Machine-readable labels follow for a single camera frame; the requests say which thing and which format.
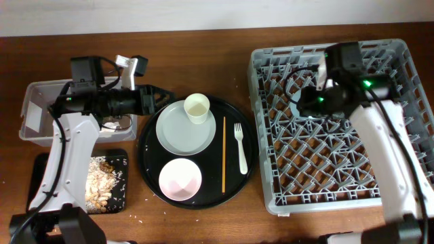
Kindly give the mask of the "white tissue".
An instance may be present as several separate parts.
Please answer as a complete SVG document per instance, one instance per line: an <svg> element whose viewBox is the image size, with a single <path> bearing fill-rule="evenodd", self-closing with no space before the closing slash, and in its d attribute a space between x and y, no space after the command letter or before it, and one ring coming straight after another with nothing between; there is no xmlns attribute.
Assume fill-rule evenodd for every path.
<svg viewBox="0 0 434 244"><path fill-rule="evenodd" d="M103 120L101 132L122 131L128 128L129 119L116 119L114 117L105 118Z"/></svg>

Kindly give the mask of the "cream white cup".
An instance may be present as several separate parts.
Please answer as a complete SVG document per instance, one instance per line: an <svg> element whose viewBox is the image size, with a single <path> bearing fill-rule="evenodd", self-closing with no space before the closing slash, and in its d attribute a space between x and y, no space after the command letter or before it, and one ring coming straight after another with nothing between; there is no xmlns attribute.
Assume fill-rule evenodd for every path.
<svg viewBox="0 0 434 244"><path fill-rule="evenodd" d="M189 120L194 124L202 124L208 117L210 101L200 93L189 95L184 101L184 110Z"/></svg>

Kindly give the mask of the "light blue cup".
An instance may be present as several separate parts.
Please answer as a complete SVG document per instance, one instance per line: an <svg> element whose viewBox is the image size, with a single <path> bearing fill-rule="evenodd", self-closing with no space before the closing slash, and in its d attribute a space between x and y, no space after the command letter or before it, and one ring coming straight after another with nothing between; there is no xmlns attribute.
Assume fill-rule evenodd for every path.
<svg viewBox="0 0 434 244"><path fill-rule="evenodd" d="M292 115L294 116L294 117L299 117L300 116L300 112L299 112L299 110L297 109L297 101L299 101L299 99L300 99L300 95L301 95L301 91L300 90L298 90L297 92L295 92L294 94L293 94L293 96L291 97L291 99L293 100L293 101L295 101L295 103L293 103L293 102L291 102L290 103L290 110L291 110L291 113L292 113Z"/></svg>

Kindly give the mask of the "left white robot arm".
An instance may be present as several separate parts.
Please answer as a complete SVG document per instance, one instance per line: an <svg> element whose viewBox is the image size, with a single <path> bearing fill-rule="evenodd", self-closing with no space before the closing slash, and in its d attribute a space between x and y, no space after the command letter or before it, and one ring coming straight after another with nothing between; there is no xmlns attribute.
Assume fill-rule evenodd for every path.
<svg viewBox="0 0 434 244"><path fill-rule="evenodd" d="M72 79L47 108L53 140L40 187L28 211L14 215L11 243L107 243L85 209L85 183L92 151L105 117L152 115L174 101L154 85L135 85L145 74L142 56L117 56L117 78L105 83L102 56L71 58Z"/></svg>

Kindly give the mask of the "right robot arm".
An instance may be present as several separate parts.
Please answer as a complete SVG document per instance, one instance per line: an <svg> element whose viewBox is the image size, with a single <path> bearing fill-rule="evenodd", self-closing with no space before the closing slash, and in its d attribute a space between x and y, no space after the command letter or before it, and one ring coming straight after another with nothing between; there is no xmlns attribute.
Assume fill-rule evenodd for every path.
<svg viewBox="0 0 434 244"><path fill-rule="evenodd" d="M305 117L342 113L368 154L385 223L362 232L335 233L325 243L432 243L433 189L410 142L386 75L343 75L323 88L305 87L297 109Z"/></svg>

